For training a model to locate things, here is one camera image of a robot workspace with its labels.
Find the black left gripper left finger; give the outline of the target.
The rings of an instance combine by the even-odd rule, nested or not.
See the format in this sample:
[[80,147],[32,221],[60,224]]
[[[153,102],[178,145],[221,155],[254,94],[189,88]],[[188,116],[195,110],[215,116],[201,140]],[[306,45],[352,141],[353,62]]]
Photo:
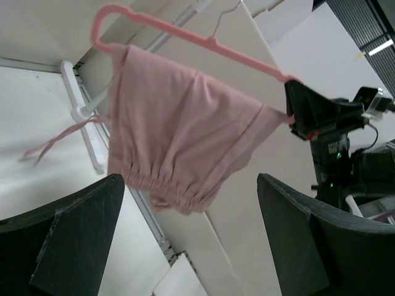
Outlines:
[[124,190],[111,174],[1,220],[1,295],[97,295]]

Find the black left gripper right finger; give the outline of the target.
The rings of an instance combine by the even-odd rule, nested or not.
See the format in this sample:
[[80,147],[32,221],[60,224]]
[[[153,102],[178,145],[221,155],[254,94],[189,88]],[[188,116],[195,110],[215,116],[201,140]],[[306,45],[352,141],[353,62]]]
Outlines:
[[257,177],[282,295],[394,295],[394,226]]

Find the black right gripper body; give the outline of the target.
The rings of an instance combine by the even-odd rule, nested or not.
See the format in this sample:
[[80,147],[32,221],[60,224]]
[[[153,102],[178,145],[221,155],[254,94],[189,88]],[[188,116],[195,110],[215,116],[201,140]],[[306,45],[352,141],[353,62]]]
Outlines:
[[347,102],[345,99],[332,100],[339,106],[339,116],[329,125],[316,133],[301,136],[293,129],[291,132],[303,141],[308,141],[314,163],[317,200],[339,209],[344,208],[342,190],[355,183],[352,177],[352,160],[349,156],[350,141],[348,132],[363,128],[368,120],[362,116],[361,103]]

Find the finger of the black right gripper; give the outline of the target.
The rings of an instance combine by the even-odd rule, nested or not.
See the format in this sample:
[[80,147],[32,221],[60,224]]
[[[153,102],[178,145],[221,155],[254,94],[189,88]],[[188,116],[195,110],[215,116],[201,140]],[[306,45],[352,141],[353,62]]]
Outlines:
[[297,80],[285,83],[287,113],[295,119],[293,129],[301,136],[316,133],[339,116],[339,106]]

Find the pink trousers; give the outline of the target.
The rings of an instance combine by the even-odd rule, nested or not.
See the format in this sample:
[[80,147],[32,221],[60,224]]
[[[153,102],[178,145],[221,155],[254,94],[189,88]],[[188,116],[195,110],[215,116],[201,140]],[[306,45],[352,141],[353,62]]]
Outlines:
[[202,213],[253,151],[294,119],[195,69],[135,46],[111,47],[108,174],[152,206]]

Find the pink clothes hanger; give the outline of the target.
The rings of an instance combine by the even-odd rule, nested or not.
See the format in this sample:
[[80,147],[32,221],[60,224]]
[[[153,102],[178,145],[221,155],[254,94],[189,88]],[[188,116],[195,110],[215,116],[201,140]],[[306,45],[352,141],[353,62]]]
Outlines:
[[95,15],[90,35],[93,47],[112,59],[109,110],[92,115],[91,123],[107,123],[112,135],[148,132],[184,136],[252,132],[268,136],[280,125],[293,125],[295,118],[273,109],[198,69],[155,55],[132,44],[106,44],[99,39],[104,18],[118,13],[156,27],[173,36],[221,54],[282,82],[290,76],[277,68],[220,45],[171,23],[134,12],[123,4],[108,4]]

